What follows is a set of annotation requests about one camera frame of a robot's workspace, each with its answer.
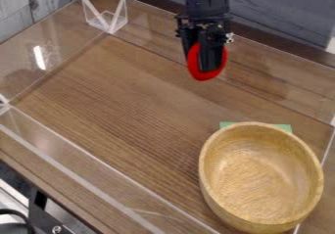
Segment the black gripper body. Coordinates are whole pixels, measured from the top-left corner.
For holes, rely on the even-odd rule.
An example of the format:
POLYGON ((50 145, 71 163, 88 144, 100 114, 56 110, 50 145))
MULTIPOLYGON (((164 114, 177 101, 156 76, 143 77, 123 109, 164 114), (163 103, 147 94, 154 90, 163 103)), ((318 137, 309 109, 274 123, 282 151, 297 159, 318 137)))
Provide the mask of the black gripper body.
POLYGON ((221 15, 197 16, 178 14, 177 19, 177 36, 183 43, 193 44, 199 40, 199 33, 205 33, 207 40, 223 42, 225 44, 234 42, 231 21, 233 15, 223 13, 221 15))

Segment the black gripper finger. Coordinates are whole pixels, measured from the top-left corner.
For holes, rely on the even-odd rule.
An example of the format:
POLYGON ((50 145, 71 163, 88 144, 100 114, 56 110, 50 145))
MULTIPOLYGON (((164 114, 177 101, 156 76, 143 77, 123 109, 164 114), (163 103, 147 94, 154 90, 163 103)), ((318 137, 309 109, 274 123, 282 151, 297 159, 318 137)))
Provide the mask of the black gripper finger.
POLYGON ((194 44, 198 42, 198 30, 191 28, 183 28, 179 32, 185 56, 189 56, 189 52, 194 44))
POLYGON ((218 70, 223 63, 225 39, 222 35, 199 33, 199 63, 201 71, 211 72, 218 70))

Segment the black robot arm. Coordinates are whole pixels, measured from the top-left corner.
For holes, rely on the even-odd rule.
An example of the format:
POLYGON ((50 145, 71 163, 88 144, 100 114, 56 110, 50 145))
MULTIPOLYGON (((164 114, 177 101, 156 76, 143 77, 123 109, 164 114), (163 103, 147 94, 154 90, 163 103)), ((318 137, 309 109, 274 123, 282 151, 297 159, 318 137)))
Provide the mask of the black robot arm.
POLYGON ((230 0, 186 0, 186 13, 175 19, 190 74, 209 80, 226 68, 234 41, 230 0))

